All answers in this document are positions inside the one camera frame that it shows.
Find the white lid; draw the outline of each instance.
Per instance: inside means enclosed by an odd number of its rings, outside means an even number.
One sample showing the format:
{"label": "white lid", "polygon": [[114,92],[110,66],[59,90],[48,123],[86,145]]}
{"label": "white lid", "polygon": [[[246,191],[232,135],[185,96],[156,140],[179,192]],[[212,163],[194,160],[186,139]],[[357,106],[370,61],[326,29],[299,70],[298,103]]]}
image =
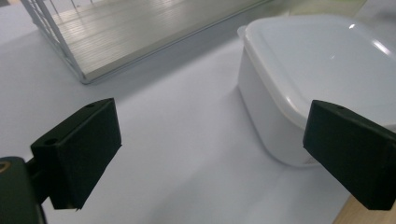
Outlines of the white lid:
{"label": "white lid", "polygon": [[262,19],[244,41],[265,88],[299,127],[317,99],[395,130],[396,51],[363,25],[330,15]]}

